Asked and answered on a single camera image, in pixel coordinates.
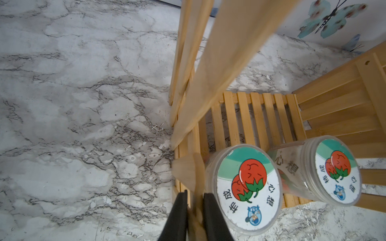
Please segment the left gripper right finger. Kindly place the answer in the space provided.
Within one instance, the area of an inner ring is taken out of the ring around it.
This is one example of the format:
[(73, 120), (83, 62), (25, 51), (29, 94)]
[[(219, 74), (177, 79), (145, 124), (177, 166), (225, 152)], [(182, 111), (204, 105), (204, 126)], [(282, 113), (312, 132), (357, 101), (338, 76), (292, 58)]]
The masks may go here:
[(204, 193), (204, 227), (208, 241), (234, 241), (214, 194)]

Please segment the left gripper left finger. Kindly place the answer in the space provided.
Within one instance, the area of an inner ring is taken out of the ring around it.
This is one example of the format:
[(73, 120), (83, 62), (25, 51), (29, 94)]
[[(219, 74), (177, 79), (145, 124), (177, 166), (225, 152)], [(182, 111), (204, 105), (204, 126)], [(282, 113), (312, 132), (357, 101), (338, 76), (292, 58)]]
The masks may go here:
[(188, 191), (180, 192), (173, 204), (159, 241), (185, 241), (188, 230)]

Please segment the tomato lid jar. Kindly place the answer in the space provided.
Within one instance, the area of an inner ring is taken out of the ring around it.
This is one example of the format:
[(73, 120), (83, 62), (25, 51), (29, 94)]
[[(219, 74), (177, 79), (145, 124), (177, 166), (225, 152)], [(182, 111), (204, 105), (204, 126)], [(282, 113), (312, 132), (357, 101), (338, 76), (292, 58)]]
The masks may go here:
[(282, 208), (282, 181), (261, 148), (240, 144), (217, 151), (205, 162), (205, 174), (205, 192), (214, 194), (231, 229), (258, 236), (274, 225)]
[(336, 206), (354, 206), (362, 193), (358, 163), (338, 138), (320, 136), (273, 147), (268, 155), (283, 192)]

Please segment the bamboo two-tier shelf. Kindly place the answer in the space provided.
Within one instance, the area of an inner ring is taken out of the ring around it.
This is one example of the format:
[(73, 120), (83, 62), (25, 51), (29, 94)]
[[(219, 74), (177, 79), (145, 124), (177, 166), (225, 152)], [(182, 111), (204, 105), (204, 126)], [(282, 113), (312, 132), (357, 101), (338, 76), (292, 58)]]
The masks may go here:
[(220, 108), (226, 108), (230, 141), (239, 144), (235, 107), (241, 110), (245, 140), (264, 150), (271, 144), (331, 135), (340, 138), (357, 158), (386, 155), (386, 44), (381, 42), (290, 94), (232, 93), (225, 86), (241, 71), (194, 85), (194, 61), (199, 51), (213, 1), (181, 1), (175, 62), (169, 90), (171, 124), (177, 128), (172, 146), (177, 157), (189, 148), (207, 154), (205, 114), (214, 116), (215, 143), (225, 148)]

